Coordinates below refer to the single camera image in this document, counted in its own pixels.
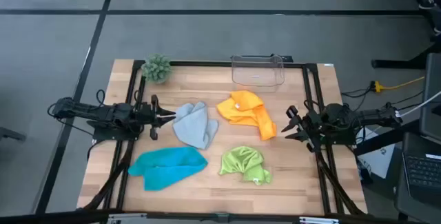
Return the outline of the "black side desk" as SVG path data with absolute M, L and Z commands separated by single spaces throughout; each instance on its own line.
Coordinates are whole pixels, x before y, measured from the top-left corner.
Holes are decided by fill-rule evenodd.
M 395 144 L 398 142 L 403 143 L 404 134 L 410 132 L 424 137 L 428 140 L 441 144 L 438 140 L 432 139 L 429 136 L 425 136 L 420 132 L 420 121 L 412 121 L 392 131 L 386 132 L 374 138 L 371 138 L 359 145 L 356 148 L 356 154 L 362 155 L 368 152 L 379 150 L 387 145 Z M 395 187 L 395 206 L 400 214 L 411 216 L 419 221 L 424 221 L 429 224 L 441 224 L 441 209 L 432 205 L 422 203 L 415 200 L 409 195 L 407 189 L 407 180 L 404 174 L 404 165 L 401 153 L 393 160 L 397 162 L 392 168 L 397 169 L 394 172 L 393 179 L 396 180 Z

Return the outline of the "lime green microfiber towel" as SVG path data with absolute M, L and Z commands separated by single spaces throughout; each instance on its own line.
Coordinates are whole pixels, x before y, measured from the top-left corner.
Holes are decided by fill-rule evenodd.
M 235 147 L 222 155 L 218 174 L 239 173 L 242 181 L 255 185 L 270 184 L 272 175 L 263 167 L 264 162 L 264 156 L 258 150 L 248 146 Z

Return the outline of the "black mounting bracket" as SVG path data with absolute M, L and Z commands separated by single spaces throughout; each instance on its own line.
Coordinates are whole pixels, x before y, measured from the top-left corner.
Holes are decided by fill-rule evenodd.
M 278 54 L 270 54 L 270 55 L 232 55 L 232 61 L 240 61 L 240 62 L 281 62 L 281 63 L 293 63 L 293 57 L 290 55 L 278 55 Z

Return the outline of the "black aluminium table frame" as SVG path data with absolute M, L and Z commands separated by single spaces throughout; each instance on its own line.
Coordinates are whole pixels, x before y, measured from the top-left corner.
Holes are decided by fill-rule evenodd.
M 105 102 L 126 100 L 134 60 L 114 61 Z M 181 213 L 230 213 L 263 215 L 321 215 L 329 212 L 349 213 L 342 200 L 334 197 L 329 181 L 318 171 L 316 157 L 304 143 L 284 139 L 280 131 L 287 125 L 285 110 L 296 105 L 299 114 L 306 109 L 305 99 L 324 103 L 341 103 L 340 88 L 334 65 L 288 63 L 283 68 L 285 81 L 253 89 L 265 103 L 265 107 L 277 125 L 277 137 L 261 141 L 258 128 L 232 125 L 222 118 L 216 105 L 239 90 L 232 80 L 230 62 L 220 61 L 173 61 L 173 73 L 163 85 L 146 85 L 145 100 L 157 94 L 160 104 L 175 110 L 184 103 L 204 101 L 208 116 L 219 121 L 214 142 L 200 153 L 208 160 L 208 166 L 193 176 L 157 192 L 143 190 L 143 178 L 122 175 L 116 180 L 113 192 L 105 198 L 103 208 L 116 207 L 127 212 L 181 212 Z M 273 181 L 257 186 L 242 181 L 240 174 L 219 175 L 221 156 L 224 152 L 241 145 L 254 147 L 264 156 L 264 168 L 269 170 Z M 91 151 L 90 160 L 78 199 L 83 207 L 92 200 L 113 170 L 116 158 L 125 151 L 127 142 L 106 141 Z M 365 197 L 358 179 L 356 161 L 344 146 L 335 145 L 333 152 L 323 151 L 332 170 L 357 207 L 366 211 Z

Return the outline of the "clear plastic bin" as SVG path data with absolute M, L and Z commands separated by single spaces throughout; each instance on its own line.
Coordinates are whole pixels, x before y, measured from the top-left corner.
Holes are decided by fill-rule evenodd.
M 235 90 L 275 92 L 285 82 L 283 59 L 269 56 L 231 56 Z

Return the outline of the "green artificial potted plant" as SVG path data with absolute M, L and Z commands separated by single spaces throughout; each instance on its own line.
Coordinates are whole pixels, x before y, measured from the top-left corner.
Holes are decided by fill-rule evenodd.
M 162 54 L 154 54 L 147 58 L 141 70 L 145 80 L 155 84 L 166 82 L 172 73 L 169 58 Z

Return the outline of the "grey microfiber towel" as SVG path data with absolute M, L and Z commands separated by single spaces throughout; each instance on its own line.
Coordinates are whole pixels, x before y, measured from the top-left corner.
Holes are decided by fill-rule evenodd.
M 212 144 L 218 126 L 216 119 L 208 117 L 207 105 L 202 101 L 178 108 L 172 124 L 179 141 L 200 150 L 206 150 Z

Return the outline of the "teal microfiber towel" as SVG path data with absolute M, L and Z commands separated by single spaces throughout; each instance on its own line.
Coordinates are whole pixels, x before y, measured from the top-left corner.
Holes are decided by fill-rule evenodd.
M 145 191 L 160 191 L 199 173 L 207 165 L 207 160 L 193 147 L 167 147 L 142 153 L 129 167 L 128 174 L 142 176 Z

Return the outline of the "orange microfiber towel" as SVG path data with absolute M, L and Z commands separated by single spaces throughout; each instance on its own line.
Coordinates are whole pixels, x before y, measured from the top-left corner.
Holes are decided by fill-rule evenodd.
M 276 136 L 276 124 L 266 110 L 263 100 L 253 92 L 233 91 L 228 99 L 216 106 L 216 109 L 229 124 L 257 127 L 263 141 Z

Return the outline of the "white paper bag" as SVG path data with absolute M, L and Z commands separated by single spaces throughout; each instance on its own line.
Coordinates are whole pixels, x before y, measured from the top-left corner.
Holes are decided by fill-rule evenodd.
M 376 131 L 379 128 L 370 130 L 369 128 L 363 128 L 357 133 L 356 143 L 360 145 L 363 141 L 376 137 L 378 134 Z M 363 155 L 358 155 L 357 159 L 362 163 L 362 165 L 368 169 L 370 174 L 374 173 L 382 179 L 386 179 L 387 172 L 391 163 L 393 151 L 395 145 L 391 144 Z

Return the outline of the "silver metal bracket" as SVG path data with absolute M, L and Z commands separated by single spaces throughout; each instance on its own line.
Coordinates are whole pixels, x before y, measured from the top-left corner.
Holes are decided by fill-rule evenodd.
M 340 224 L 338 219 L 300 216 L 299 224 Z
M 130 224 L 147 219 L 147 213 L 110 214 L 105 224 Z

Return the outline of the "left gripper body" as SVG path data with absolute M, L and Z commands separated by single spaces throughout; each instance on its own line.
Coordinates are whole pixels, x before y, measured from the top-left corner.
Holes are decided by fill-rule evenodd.
M 151 125 L 150 138 L 152 140 L 158 139 L 156 129 L 159 125 L 158 119 L 158 97 L 153 94 L 150 103 L 140 102 L 136 106 L 136 120 L 139 125 Z

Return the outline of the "grey chair leg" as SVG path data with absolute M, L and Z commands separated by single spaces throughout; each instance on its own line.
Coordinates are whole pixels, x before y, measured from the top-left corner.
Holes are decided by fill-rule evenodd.
M 19 132 L 15 132 L 15 131 L 10 130 L 8 128 L 0 127 L 0 140 L 3 138 L 14 139 L 17 141 L 25 141 L 26 135 L 19 133 Z

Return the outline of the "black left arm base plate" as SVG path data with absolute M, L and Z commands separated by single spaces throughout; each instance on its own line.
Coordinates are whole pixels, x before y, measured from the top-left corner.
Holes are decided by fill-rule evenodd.
M 104 140 L 136 140 L 144 130 L 142 125 L 135 122 L 122 120 L 105 121 L 86 121 L 94 128 L 93 138 L 97 141 Z

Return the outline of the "dark grey monitor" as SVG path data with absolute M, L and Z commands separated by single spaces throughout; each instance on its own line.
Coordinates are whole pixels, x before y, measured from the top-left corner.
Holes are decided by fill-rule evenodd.
M 423 101 L 428 100 L 421 107 L 420 132 L 441 142 L 441 53 L 427 57 Z

